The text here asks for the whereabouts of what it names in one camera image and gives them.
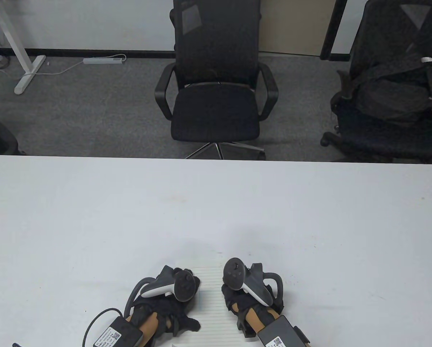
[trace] mesh chair back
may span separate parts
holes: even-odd
[[[432,57],[432,0],[369,0],[353,44],[351,79],[413,52]]]
[[[260,0],[174,0],[179,86],[256,86]]]

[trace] white wall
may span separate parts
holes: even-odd
[[[349,54],[354,38],[358,32],[363,8],[366,3],[367,0],[348,0],[338,33],[336,34],[332,53]]]
[[[172,0],[6,0],[5,6],[26,48],[172,51],[174,47]]]

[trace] door frame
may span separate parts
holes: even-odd
[[[321,60],[349,61],[350,59],[349,54],[332,54],[333,44],[335,43],[336,34],[338,33],[347,2],[348,0],[335,1],[330,24],[328,25],[327,34],[325,35],[324,44],[320,53]]]

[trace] white desk leg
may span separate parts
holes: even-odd
[[[31,82],[31,80],[33,79],[34,73],[36,73],[41,67],[42,63],[46,59],[46,56],[37,56],[36,59],[31,62],[1,1],[0,26],[5,34],[5,37],[7,38],[12,49],[14,50],[15,55],[21,64],[21,67],[26,73],[26,75],[21,78],[20,82],[18,82],[14,89],[15,94],[21,94],[25,91],[29,82]]]

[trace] power strip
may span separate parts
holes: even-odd
[[[122,64],[123,58],[84,58],[84,64]]]

